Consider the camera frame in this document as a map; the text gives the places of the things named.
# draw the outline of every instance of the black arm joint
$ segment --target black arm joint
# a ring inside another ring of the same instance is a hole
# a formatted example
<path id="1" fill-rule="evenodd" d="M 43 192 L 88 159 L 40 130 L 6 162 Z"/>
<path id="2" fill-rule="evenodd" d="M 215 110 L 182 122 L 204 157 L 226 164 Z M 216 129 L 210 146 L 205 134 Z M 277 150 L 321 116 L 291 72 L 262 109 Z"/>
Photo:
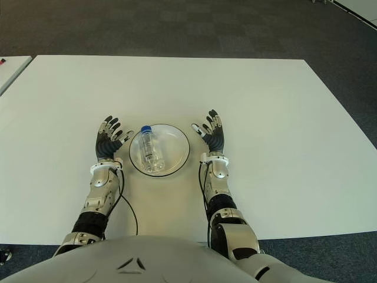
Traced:
<path id="1" fill-rule="evenodd" d="M 235 208 L 237 209 L 236 204 L 234 203 L 233 199 L 229 195 L 217 195 L 211 198 L 210 202 L 207 204 L 207 219 L 208 221 L 211 220 L 212 215 L 218 211 L 219 209 L 223 208 Z"/>
<path id="2" fill-rule="evenodd" d="M 72 232 L 90 233 L 102 238 L 108 217 L 98 212 L 83 212 L 78 217 Z"/>

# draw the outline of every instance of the silver arm panel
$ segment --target silver arm panel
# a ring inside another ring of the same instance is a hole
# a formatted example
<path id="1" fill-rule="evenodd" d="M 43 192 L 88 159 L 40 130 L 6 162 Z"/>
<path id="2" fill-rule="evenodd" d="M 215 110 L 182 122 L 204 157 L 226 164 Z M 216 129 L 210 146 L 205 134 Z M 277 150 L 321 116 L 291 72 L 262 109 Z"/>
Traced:
<path id="1" fill-rule="evenodd" d="M 111 159 L 103 159 L 92 166 L 93 177 L 90 181 L 90 192 L 85 200 L 83 212 L 99 212 L 107 215 L 114 204 L 115 194 L 119 187 L 119 178 L 115 173 L 121 170 L 121 163 Z"/>

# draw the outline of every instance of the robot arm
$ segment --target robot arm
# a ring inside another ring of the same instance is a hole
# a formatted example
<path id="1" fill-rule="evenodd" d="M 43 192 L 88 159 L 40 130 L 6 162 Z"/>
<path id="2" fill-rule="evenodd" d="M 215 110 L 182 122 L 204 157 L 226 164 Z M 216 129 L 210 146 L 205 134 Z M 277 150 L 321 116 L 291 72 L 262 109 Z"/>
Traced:
<path id="1" fill-rule="evenodd" d="M 260 253 L 257 237 L 237 209 L 228 188 L 228 158 L 223 154 L 223 125 L 216 111 L 207 116 L 211 127 L 192 124 L 192 128 L 209 146 L 209 155 L 201 156 L 199 181 L 204 180 L 202 193 L 207 220 L 211 227 L 210 247 L 225 256 L 244 272 L 264 283 L 324 283 L 302 274 L 270 255 Z"/>
<path id="2" fill-rule="evenodd" d="M 90 181 L 89 195 L 72 232 L 64 238 L 54 256 L 104 238 L 108 218 L 118 201 L 115 200 L 115 195 L 120 187 L 117 173 L 124 176 L 122 161 L 121 159 L 114 161 L 114 153 L 133 134 L 132 131 L 129 131 L 122 135 L 121 130 L 113 134 L 120 126 L 117 121 L 118 118 L 113 119 L 112 116 L 109 116 L 100 125 L 95 143 L 98 163 L 90 168 L 93 177 Z"/>

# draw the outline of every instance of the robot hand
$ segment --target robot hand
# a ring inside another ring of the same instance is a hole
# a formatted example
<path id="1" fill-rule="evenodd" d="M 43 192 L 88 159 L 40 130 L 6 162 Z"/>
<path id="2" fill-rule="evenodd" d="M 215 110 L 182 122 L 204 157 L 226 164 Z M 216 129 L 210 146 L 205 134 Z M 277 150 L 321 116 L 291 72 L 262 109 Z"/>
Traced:
<path id="1" fill-rule="evenodd" d="M 114 153 L 134 134 L 133 131 L 122 134 L 122 130 L 114 134 L 120 127 L 120 123 L 117 122 L 118 118 L 113 119 L 112 116 L 108 116 L 100 125 L 95 142 L 95 154 L 98 160 L 114 159 Z"/>
<path id="2" fill-rule="evenodd" d="M 201 138 L 208 145 L 210 152 L 221 152 L 224 149 L 224 133 L 223 126 L 221 124 L 220 116 L 213 109 L 209 111 L 209 116 L 207 120 L 211 125 L 211 128 L 206 124 L 203 124 L 203 128 L 197 124 L 191 124 L 194 131 L 196 131 Z"/>

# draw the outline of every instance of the blue bottle cap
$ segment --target blue bottle cap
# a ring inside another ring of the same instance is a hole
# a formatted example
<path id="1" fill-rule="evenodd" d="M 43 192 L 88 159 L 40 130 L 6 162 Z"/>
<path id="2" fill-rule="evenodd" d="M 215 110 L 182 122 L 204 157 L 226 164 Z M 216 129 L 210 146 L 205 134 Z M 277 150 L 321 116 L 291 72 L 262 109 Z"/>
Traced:
<path id="1" fill-rule="evenodd" d="M 152 132 L 152 128 L 151 126 L 142 126 L 141 127 L 141 133 L 144 134 L 144 133 L 151 133 Z"/>

